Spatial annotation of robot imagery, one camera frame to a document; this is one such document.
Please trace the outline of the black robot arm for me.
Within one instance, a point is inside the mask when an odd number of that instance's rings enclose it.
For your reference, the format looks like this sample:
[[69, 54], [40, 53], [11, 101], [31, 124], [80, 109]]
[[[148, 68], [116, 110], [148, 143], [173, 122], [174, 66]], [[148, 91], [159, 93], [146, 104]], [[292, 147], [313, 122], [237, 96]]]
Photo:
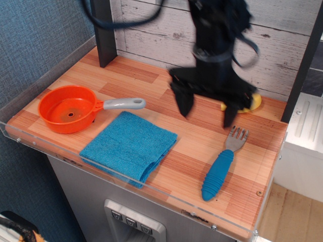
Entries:
[[194, 67], [172, 68], [171, 89], [182, 116], [186, 117], [200, 95], [226, 105], [223, 126], [230, 127], [238, 113], [250, 108], [257, 88], [240, 78], [232, 67], [237, 39], [257, 46], [242, 32], [250, 28], [251, 14], [245, 1], [189, 1], [196, 29]]

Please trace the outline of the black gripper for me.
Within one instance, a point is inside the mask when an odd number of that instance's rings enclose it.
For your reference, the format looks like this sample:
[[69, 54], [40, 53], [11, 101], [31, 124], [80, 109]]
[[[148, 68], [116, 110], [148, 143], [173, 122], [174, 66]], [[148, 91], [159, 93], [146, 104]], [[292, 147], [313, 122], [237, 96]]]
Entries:
[[257, 88], [241, 79], [233, 70], [232, 59], [220, 62], [205, 62], [195, 59], [195, 66], [172, 68], [171, 88], [180, 114], [187, 117], [194, 104], [194, 95], [202, 95], [225, 103], [223, 127], [229, 128], [238, 110], [249, 108], [250, 103], [234, 96], [251, 96]]

